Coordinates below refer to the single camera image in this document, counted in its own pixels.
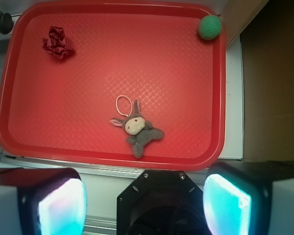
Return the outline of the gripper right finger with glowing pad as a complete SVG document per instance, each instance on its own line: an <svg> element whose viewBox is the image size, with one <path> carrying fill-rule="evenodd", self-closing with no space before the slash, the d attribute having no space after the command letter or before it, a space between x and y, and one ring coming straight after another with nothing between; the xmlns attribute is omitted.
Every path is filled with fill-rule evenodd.
<svg viewBox="0 0 294 235"><path fill-rule="evenodd" d="M218 161L203 188L214 235L294 235L294 161Z"/></svg>

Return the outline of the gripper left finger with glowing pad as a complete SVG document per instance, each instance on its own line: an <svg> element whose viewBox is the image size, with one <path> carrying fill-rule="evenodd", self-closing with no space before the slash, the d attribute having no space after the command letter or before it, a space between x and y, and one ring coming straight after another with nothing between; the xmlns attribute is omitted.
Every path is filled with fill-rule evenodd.
<svg viewBox="0 0 294 235"><path fill-rule="evenodd" d="M0 168L0 235L80 235L87 192L73 168Z"/></svg>

